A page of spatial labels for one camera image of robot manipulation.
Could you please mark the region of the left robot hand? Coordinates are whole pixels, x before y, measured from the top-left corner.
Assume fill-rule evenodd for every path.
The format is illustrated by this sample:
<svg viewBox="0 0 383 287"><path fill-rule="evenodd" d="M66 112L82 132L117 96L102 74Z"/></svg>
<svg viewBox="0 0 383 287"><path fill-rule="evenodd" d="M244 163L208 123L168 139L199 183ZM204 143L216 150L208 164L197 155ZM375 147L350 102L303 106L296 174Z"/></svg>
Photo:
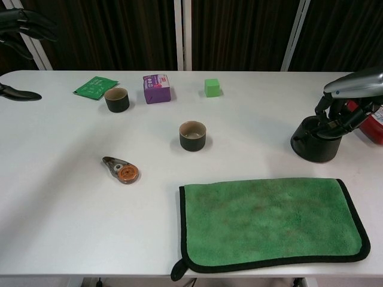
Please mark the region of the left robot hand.
<svg viewBox="0 0 383 287"><path fill-rule="evenodd" d="M1 11L1 44L12 48L25 59L32 60L33 55L10 33L17 32L37 40L57 41L54 30L57 24L46 16L23 8ZM42 96L32 91L23 91L1 84L1 96L18 102L38 101Z"/></svg>

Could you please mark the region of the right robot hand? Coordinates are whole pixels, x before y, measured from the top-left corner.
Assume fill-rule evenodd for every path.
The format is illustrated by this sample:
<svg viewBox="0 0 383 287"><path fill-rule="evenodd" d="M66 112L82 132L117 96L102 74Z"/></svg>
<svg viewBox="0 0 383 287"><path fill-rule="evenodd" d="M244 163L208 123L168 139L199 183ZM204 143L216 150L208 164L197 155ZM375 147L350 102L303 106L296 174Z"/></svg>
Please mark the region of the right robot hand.
<svg viewBox="0 0 383 287"><path fill-rule="evenodd" d="M321 139L340 138L382 107L382 68L367 68L340 77L323 88L315 107L320 123L312 134Z"/></svg>

